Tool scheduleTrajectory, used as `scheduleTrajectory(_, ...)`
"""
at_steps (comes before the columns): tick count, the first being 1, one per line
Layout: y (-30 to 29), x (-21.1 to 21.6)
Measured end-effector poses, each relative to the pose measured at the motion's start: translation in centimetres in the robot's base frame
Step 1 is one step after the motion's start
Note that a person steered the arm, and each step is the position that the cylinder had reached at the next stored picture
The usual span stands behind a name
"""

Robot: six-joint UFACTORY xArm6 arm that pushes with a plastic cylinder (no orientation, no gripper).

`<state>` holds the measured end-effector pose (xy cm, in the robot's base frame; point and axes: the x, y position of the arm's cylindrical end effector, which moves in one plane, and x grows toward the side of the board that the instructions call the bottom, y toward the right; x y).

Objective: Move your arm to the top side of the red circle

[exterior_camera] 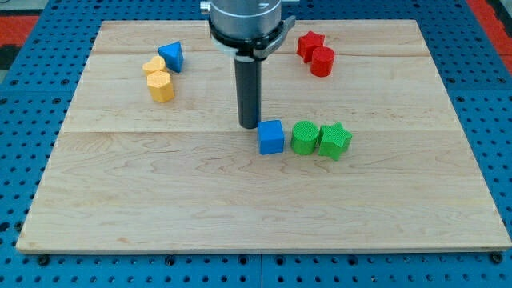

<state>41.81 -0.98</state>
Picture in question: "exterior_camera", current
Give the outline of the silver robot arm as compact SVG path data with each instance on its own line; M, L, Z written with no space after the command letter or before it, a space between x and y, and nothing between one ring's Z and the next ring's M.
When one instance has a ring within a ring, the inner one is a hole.
M207 0L199 4L208 17L211 41L239 62L261 62L278 50L295 26L282 18L281 0Z

